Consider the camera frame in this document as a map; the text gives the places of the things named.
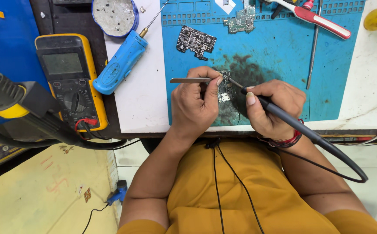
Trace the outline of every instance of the white table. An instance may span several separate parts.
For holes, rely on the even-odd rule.
[[[160,9],[158,0],[134,0],[146,9],[140,13],[140,32]],[[377,8],[377,0],[367,0],[362,15],[343,102],[337,120],[306,122],[313,130],[377,129],[377,31],[364,29],[365,16]],[[167,96],[161,20],[151,25],[145,39],[145,54],[129,76],[115,90],[122,133],[166,132]],[[123,40],[105,35],[108,58],[111,59]],[[207,131],[253,131],[250,125],[210,127]]]

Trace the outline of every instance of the work desk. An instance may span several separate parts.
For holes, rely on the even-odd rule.
[[[159,11],[158,1],[134,0],[146,9],[140,13],[137,32]],[[366,15],[377,8],[377,1],[367,1],[361,19],[350,71],[337,120],[306,122],[319,134],[329,136],[377,134],[377,31],[364,29]],[[158,137],[169,129],[161,20],[150,27],[145,39],[145,54],[129,76],[115,90],[121,134],[126,137]],[[108,58],[112,58],[123,40],[105,35]],[[210,127],[206,136],[252,135],[250,125]]]
[[[104,35],[94,22],[90,7],[64,8],[47,0],[31,0],[40,35],[79,33],[90,41],[97,74],[105,60],[110,59],[123,39]],[[158,1],[135,0],[139,13],[137,32],[141,31],[159,11]],[[366,2],[362,15],[377,8],[377,0]],[[105,138],[161,137],[168,130],[167,97],[161,20],[149,28],[145,54],[131,74],[112,95],[103,95],[109,125],[100,133]],[[306,122],[305,125],[324,136],[373,136],[377,134],[377,31],[369,32],[362,24],[358,32],[343,103],[337,120]],[[15,139],[48,138],[20,119],[0,125],[0,132]],[[204,136],[242,137],[255,135],[250,125],[210,127]]]

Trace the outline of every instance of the hand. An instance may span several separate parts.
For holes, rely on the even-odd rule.
[[[204,133],[219,114],[217,88],[222,82],[222,75],[202,66],[192,68],[187,77],[209,77],[204,99],[201,98],[200,83],[182,83],[171,93],[171,113],[173,123],[170,130],[177,137],[191,144]]]
[[[280,81],[271,80],[255,87],[248,87],[246,108],[250,123],[258,133],[275,141],[285,141],[294,137],[294,129],[269,112],[265,112],[256,95],[271,97],[274,104],[291,116],[298,118],[305,103],[305,93],[298,88]]]

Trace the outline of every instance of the fingernail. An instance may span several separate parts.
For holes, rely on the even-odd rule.
[[[255,104],[255,102],[256,102],[255,95],[252,92],[247,93],[246,103],[248,104],[248,106]]]
[[[222,81],[223,81],[223,77],[220,77],[220,78],[219,78],[219,80],[218,80],[218,81],[217,81],[217,83],[216,83],[216,84],[217,84],[217,86],[219,86],[219,85],[220,85],[220,83],[221,83]]]

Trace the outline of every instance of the red and white screwdriver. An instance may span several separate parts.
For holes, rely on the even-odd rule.
[[[349,30],[347,30],[347,29],[343,28],[342,26],[335,24],[335,23],[331,22],[330,20],[323,18],[323,17],[321,17],[321,16],[319,16],[319,15],[317,15],[317,14],[315,14],[315,13],[309,11],[309,10],[306,10],[305,8],[296,7],[292,4],[284,2],[283,0],[264,0],[264,1],[267,1],[269,3],[275,2],[275,3],[281,4],[285,8],[292,11],[294,13],[295,17],[297,17],[301,20],[307,21],[309,23],[316,24],[316,25],[336,34],[337,36],[341,37],[344,40],[349,39],[350,36],[351,36],[351,32]]]

